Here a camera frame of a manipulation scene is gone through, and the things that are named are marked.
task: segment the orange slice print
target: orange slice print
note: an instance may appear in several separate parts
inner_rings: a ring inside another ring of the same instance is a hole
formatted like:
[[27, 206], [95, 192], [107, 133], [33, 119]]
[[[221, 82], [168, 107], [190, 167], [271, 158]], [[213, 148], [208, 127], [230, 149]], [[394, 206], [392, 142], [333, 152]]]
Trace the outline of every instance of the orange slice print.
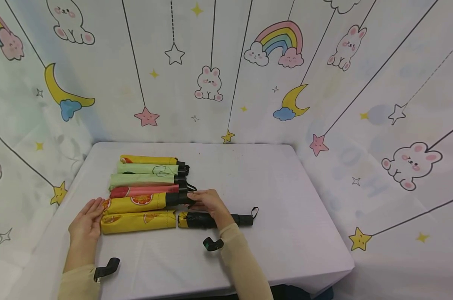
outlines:
[[111, 217], [104, 217], [103, 218], [103, 223], [113, 223], [115, 221], [118, 221], [121, 218], [119, 215], [112, 215]]
[[145, 224], [148, 224], [151, 220], [154, 218], [158, 217], [160, 214], [145, 214], [143, 217], [143, 220], [145, 221]]
[[131, 202], [136, 205], [147, 205], [151, 202], [151, 195], [142, 195], [131, 197]]
[[103, 202], [103, 211], [106, 211], [108, 208], [110, 208], [110, 205], [111, 205], [111, 199], [105, 200], [105, 202]]

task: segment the hand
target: hand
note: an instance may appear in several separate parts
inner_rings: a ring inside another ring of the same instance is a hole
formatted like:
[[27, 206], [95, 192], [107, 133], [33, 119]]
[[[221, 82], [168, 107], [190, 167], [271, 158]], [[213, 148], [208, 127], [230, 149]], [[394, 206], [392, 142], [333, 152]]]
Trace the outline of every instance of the hand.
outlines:
[[235, 223], [216, 190], [198, 190], [188, 193], [188, 198], [196, 202], [190, 209], [208, 212], [215, 219], [218, 230]]
[[91, 199], [71, 222], [68, 228], [70, 248], [63, 273], [95, 263], [103, 202], [102, 198]]
[[103, 198], [91, 199], [68, 227], [70, 243], [96, 243], [100, 238], [100, 219]]

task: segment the pink star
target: pink star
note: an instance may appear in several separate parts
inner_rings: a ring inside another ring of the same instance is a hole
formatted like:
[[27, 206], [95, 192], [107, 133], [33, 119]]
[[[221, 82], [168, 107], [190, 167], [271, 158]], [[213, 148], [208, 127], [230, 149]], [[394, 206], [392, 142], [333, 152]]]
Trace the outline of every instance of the pink star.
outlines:
[[141, 126], [147, 126], [148, 124], [158, 126], [156, 124], [156, 119], [159, 116], [160, 115], [150, 113], [150, 111], [146, 107], [143, 109], [143, 112], [141, 114], [135, 114], [135, 117], [141, 120]]
[[321, 151], [329, 150], [328, 147], [325, 146], [325, 144], [323, 143], [324, 139], [325, 139], [324, 135], [322, 135], [320, 137], [317, 137], [316, 135], [313, 135], [313, 142], [311, 143], [310, 148], [313, 149], [313, 151], [315, 152], [315, 156], [316, 157], [318, 156], [318, 154]]

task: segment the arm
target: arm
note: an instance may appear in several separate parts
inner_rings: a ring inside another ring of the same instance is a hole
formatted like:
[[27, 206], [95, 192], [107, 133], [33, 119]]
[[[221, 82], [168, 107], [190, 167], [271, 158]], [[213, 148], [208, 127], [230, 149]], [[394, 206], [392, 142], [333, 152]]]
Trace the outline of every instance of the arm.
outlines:
[[97, 300], [100, 284], [94, 282], [96, 245], [100, 237], [103, 199], [92, 199], [68, 228], [70, 247], [61, 278], [58, 300]]
[[197, 201], [191, 209], [207, 211], [215, 219], [220, 237], [224, 242], [221, 258], [233, 278], [233, 285], [235, 285], [239, 299], [273, 299], [270, 285], [251, 253], [245, 236], [239, 230], [216, 190], [201, 190], [188, 194], [188, 196]]

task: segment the blue cloud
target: blue cloud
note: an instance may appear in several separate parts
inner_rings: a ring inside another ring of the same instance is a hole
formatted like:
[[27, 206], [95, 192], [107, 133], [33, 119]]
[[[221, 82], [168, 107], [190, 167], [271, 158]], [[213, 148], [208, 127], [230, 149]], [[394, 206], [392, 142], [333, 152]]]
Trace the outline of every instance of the blue cloud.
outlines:
[[282, 107], [281, 110], [277, 110], [273, 113], [273, 117], [280, 119], [280, 121], [291, 120], [295, 116], [296, 114], [287, 107]]
[[78, 101], [70, 99], [60, 101], [61, 117], [63, 121], [68, 122], [75, 114], [75, 111], [81, 110], [81, 104]]

